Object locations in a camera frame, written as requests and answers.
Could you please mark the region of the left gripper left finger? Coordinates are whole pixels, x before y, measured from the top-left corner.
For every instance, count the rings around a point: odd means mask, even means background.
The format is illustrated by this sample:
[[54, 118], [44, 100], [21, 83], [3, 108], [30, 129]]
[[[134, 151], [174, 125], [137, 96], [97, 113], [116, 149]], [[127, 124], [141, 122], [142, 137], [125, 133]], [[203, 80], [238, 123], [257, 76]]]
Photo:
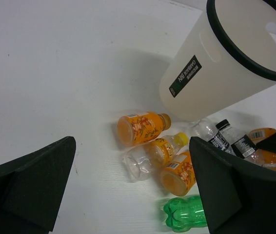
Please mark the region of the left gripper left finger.
[[75, 153], [66, 136], [0, 165], [0, 234], [53, 231]]

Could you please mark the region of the clear bottle blue label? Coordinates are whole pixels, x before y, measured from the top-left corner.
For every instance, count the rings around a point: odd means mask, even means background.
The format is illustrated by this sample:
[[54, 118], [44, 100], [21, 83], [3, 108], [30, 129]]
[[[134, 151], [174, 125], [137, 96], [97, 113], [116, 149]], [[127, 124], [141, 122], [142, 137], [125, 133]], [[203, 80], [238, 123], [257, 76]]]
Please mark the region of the clear bottle blue label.
[[218, 149], [229, 152], [230, 144], [208, 118], [191, 122], [188, 130], [191, 136], [199, 137]]

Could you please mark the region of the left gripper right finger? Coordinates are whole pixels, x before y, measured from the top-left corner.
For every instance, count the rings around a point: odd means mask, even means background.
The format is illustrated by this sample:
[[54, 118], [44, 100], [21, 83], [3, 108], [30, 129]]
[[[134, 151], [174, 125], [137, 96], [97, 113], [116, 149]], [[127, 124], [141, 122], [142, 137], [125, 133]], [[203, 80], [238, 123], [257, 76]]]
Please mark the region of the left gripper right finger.
[[191, 137], [189, 151], [209, 233], [276, 234], [276, 172]]

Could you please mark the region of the clear bottle black label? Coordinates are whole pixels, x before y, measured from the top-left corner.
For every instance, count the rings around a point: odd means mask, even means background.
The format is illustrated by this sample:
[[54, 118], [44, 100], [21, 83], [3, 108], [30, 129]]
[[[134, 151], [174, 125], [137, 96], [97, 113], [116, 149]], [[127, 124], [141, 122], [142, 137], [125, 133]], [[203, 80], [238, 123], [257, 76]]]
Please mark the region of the clear bottle black label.
[[229, 142], [236, 156], [258, 166], [263, 166], [264, 159], [259, 148], [244, 131], [233, 127], [227, 119], [217, 123], [216, 127]]

